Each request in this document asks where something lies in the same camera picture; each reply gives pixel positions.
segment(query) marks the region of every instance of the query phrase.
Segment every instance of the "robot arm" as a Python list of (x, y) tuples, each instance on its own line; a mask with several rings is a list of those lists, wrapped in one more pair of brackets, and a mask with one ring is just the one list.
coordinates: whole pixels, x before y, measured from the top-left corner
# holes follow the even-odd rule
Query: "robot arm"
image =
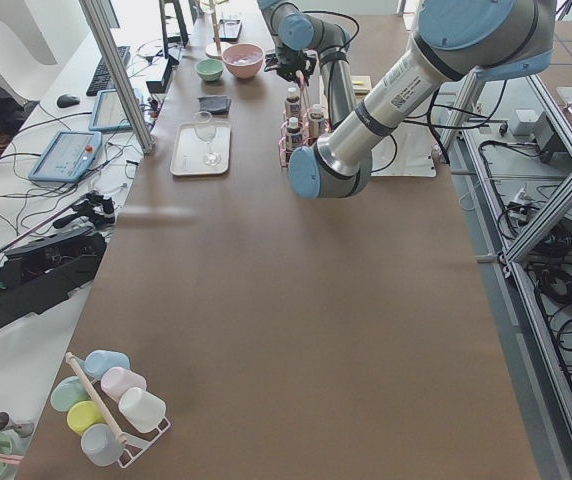
[(290, 159), (291, 185), (306, 198), (359, 193), (370, 180), (371, 149), (443, 83), (473, 69), (483, 80), (532, 75), (552, 54), (555, 0), (424, 0), (406, 52), (355, 105), (346, 32), (286, 0), (258, 4), (277, 56), (316, 50), (324, 90), (332, 93), (333, 132)]

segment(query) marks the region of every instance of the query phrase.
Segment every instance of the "white tray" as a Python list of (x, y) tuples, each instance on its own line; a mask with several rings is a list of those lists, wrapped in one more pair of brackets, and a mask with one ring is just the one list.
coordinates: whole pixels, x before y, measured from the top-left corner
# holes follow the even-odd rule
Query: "white tray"
[(208, 152), (206, 142), (195, 134), (194, 123), (182, 123), (175, 137), (173, 158), (170, 162), (170, 173), (175, 176), (184, 175), (221, 175), (228, 171), (230, 157), (230, 122), (215, 120), (217, 133), (213, 139), (213, 152), (222, 156), (221, 162), (209, 166), (204, 163), (204, 155)]

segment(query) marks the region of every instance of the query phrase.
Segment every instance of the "black keyboard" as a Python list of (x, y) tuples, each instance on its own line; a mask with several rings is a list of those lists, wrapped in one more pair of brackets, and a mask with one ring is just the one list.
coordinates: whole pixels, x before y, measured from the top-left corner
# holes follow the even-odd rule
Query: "black keyboard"
[[(130, 47), (117, 47), (117, 51), (122, 59), (122, 63), (126, 65), (130, 58)], [(111, 78), (110, 73), (108, 72), (108, 66), (106, 66), (106, 62), (102, 58), (97, 64), (97, 68), (93, 74), (93, 79), (90, 81), (90, 85), (88, 85), (88, 90), (86, 90), (86, 95), (89, 97), (95, 97), (97, 92), (100, 90), (106, 90), (109, 88), (110, 80)]]

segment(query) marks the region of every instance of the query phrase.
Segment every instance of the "white desk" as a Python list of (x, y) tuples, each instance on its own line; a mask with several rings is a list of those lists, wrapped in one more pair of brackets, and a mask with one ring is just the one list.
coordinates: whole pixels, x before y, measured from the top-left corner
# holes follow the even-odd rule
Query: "white desk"
[[(99, 51), (92, 35), (83, 42), (78, 51), (62, 70), (52, 87), (44, 95), (43, 107), (56, 117), (90, 112), (95, 98), (86, 97), (85, 91), (93, 74), (95, 66), (100, 58)], [(77, 106), (59, 109), (56, 100), (59, 95), (69, 93), (80, 98), (81, 103)], [(34, 125), (51, 119), (44, 111), (37, 107), (29, 117), (25, 126)], [(64, 119), (68, 127), (73, 130), (87, 130), (90, 115)], [(59, 122), (52, 122), (43, 126), (31, 128), (25, 133), (18, 135), (14, 144), (18, 152), (40, 153), (44, 150), (52, 136), (58, 130), (64, 129)], [(119, 207), (123, 205), (128, 187), (135, 174), (135, 167), (126, 167), (126, 160), (140, 162), (142, 155), (139, 153), (139, 145), (131, 132), (120, 133), (115, 136), (104, 135), (104, 142), (109, 140), (115, 144), (132, 145), (134, 148), (126, 148), (123, 155), (105, 167), (89, 179), (80, 183), (77, 192), (60, 202), (60, 207), (71, 203), (75, 198), (95, 188), (100, 192), (111, 192), (115, 207), (119, 213)], [(10, 146), (5, 153), (13, 153)], [(119, 149), (111, 148), (109, 157), (117, 153)], [(99, 165), (105, 159), (105, 152), (96, 159), (95, 165)], [(32, 168), (36, 157), (19, 156), (16, 161), (16, 171), (21, 176), (26, 176)], [(13, 158), (0, 160), (0, 195), (9, 193), (24, 193), (34, 187), (27, 180), (23, 180), (13, 173)], [(31, 212), (48, 210), (55, 206), (58, 198), (34, 198), (28, 201), (27, 208), (22, 215)], [(20, 199), (0, 198), (0, 214), (15, 220), (24, 201)], [(35, 225), (47, 214), (31, 217), (27, 225)], [(12, 228), (0, 219), (0, 247), (15, 238)], [(44, 312), (42, 315), (28, 315), (19, 319), (0, 330), (0, 411), (8, 411), (12, 418), (20, 420), (37, 421), (41, 415), (44, 403), (47, 400), (50, 388), (63, 353), (68, 345), (72, 332), (79, 318), (90, 287), (73, 292), (67, 302)], [(22, 451), (27, 442), (16, 442), (17, 450)]]

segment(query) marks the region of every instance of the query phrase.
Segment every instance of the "computer mouse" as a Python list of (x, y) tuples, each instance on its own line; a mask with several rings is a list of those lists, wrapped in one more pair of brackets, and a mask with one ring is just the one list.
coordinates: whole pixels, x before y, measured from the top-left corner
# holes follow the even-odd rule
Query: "computer mouse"
[(72, 107), (77, 104), (79, 104), (79, 97), (76, 97), (75, 95), (65, 94), (57, 99), (57, 106), (59, 108)]

